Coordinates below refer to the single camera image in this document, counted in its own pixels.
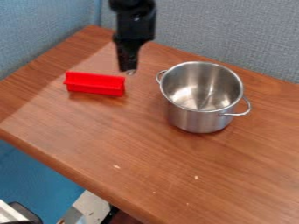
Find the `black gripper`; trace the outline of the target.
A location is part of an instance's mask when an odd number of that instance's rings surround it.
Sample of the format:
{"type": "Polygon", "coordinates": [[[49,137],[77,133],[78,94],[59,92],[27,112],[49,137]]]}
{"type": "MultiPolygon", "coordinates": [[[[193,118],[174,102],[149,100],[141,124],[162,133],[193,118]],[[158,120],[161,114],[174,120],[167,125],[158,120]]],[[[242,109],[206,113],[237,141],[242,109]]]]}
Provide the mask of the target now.
{"type": "Polygon", "coordinates": [[[119,70],[134,75],[142,45],[155,39],[155,0],[109,0],[117,13],[117,55],[119,70]]]}

